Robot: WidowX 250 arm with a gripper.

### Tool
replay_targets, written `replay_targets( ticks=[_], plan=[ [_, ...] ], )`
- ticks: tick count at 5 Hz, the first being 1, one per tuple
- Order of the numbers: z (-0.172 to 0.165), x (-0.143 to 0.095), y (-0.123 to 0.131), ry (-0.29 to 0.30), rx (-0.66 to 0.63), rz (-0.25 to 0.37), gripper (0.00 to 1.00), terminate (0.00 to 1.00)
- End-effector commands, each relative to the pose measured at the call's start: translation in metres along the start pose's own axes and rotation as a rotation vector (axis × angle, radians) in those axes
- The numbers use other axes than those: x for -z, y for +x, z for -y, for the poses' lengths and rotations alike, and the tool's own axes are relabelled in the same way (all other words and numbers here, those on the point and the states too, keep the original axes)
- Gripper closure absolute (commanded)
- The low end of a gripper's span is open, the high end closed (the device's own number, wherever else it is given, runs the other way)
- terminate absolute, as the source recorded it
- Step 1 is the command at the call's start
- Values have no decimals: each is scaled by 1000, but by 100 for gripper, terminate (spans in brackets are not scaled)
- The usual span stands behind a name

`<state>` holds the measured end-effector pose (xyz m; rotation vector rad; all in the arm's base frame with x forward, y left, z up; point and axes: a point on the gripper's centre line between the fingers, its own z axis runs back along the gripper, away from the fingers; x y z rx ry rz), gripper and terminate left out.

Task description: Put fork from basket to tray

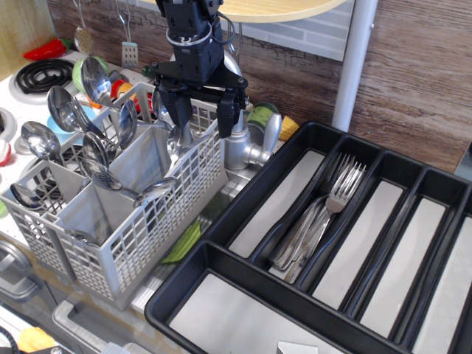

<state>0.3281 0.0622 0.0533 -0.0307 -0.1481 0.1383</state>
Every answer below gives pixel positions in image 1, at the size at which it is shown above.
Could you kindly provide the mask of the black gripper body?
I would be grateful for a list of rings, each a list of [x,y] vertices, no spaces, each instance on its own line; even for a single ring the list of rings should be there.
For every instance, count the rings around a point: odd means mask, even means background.
[[[196,89],[229,86],[243,101],[241,109],[247,106],[247,79],[226,66],[226,39],[220,26],[204,26],[200,32],[193,28],[183,32],[169,28],[166,39],[173,48],[174,59],[151,66],[157,90],[163,79],[175,79]]]

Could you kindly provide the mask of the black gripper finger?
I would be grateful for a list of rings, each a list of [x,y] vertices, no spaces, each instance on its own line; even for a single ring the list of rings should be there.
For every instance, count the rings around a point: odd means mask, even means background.
[[[160,83],[159,94],[173,123],[183,128],[192,116],[192,104],[186,97],[188,86],[181,83]]]
[[[232,135],[232,129],[239,120],[243,101],[235,92],[225,91],[217,104],[218,131],[221,139]]]

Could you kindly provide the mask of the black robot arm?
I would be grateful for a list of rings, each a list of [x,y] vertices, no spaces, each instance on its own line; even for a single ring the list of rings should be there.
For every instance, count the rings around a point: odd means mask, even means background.
[[[246,107],[248,82],[224,64],[219,12],[222,1],[157,1],[167,21],[166,39],[175,60],[155,63],[156,90],[173,123],[183,128],[193,115],[192,100],[217,106],[221,138],[231,136]]]

